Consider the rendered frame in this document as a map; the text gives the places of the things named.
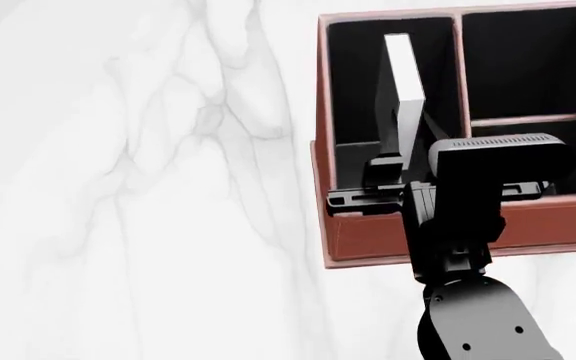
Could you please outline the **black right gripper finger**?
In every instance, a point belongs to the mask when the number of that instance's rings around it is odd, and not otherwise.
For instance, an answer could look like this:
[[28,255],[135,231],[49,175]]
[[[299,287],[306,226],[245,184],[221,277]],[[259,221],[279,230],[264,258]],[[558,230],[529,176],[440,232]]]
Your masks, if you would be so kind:
[[403,172],[403,157],[399,153],[379,154],[364,165],[364,188],[396,185]]

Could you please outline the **white rectangular box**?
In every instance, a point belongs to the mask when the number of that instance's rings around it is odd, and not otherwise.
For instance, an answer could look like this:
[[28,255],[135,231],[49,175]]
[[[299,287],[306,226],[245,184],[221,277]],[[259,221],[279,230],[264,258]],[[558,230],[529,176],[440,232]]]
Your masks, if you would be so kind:
[[411,163],[425,100],[409,35],[384,35],[375,95],[380,154],[393,155],[403,170]]

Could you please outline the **brown leather desk caddy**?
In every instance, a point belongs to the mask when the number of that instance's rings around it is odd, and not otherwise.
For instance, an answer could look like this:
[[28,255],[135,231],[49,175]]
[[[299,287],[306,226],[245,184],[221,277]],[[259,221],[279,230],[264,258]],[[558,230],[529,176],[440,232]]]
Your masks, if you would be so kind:
[[[363,191],[386,35],[409,36],[434,130],[449,137],[544,132],[576,155],[576,1],[327,14],[318,21],[311,145],[324,263],[407,263],[397,197]],[[511,188],[493,254],[576,251],[576,169],[538,200]]]

